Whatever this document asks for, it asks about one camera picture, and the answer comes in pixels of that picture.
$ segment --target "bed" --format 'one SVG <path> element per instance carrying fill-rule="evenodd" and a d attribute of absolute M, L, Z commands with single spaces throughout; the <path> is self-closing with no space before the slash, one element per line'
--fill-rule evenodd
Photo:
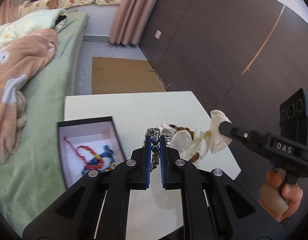
<path fill-rule="evenodd" d="M 38 0 L 30 3 L 23 3 L 17 9 L 17 17 L 21 18 L 31 12 L 42 9 L 68 9 L 82 5 L 120 5 L 122 0 Z"/>
<path fill-rule="evenodd" d="M 64 97 L 75 94 L 78 57 L 88 15 L 67 13 L 52 61 L 22 89 L 27 123 L 18 152 L 0 165 L 0 211 L 21 236 L 24 228 L 64 191 L 56 122 L 63 120 Z"/>

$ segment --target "white table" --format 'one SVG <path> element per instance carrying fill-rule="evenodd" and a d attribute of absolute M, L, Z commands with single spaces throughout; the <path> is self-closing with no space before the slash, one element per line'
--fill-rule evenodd
<path fill-rule="evenodd" d="M 209 130 L 211 119 L 190 91 L 71 96 L 65 98 L 64 120 L 113 116 L 126 158 L 143 146 L 148 128 L 161 123 Z M 199 160 L 196 166 L 220 168 L 232 179 L 240 173 L 229 148 Z M 126 240 L 157 240 L 183 225 L 181 191 L 162 188 L 160 168 L 150 176 L 150 188 L 131 191 Z"/>

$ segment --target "green blanket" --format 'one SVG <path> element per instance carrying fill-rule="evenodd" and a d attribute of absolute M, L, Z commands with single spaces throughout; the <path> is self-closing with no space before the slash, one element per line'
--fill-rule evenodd
<path fill-rule="evenodd" d="M 85 12 L 67 14 L 53 60 L 22 92 L 27 123 L 18 152 L 0 165 L 0 211 L 21 236 L 24 228 L 64 191 L 56 123 L 63 120 L 64 97 L 73 58 L 87 22 Z"/>

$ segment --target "white cloth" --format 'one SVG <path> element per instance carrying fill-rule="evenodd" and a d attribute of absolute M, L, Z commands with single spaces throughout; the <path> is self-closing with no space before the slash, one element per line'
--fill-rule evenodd
<path fill-rule="evenodd" d="M 0 48 L 33 31 L 53 28 L 60 14 L 64 12 L 65 9 L 39 10 L 15 22 L 0 25 Z"/>
<path fill-rule="evenodd" d="M 232 141 L 232 139 L 221 135 L 218 130 L 220 123 L 224 121 L 230 122 L 222 111 L 212 110 L 209 131 L 203 132 L 200 128 L 196 128 L 193 140 L 188 131 L 179 131 L 174 134 L 169 147 L 177 149 L 180 157 L 184 160 L 190 160 L 196 153 L 199 153 L 200 159 L 202 159 L 209 149 L 212 154 L 216 154 Z"/>

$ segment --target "cardboard sheet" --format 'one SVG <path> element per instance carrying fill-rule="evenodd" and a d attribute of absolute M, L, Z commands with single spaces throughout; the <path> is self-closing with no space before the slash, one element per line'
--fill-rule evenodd
<path fill-rule="evenodd" d="M 93 57 L 92 93 L 165 92 L 146 60 Z"/>

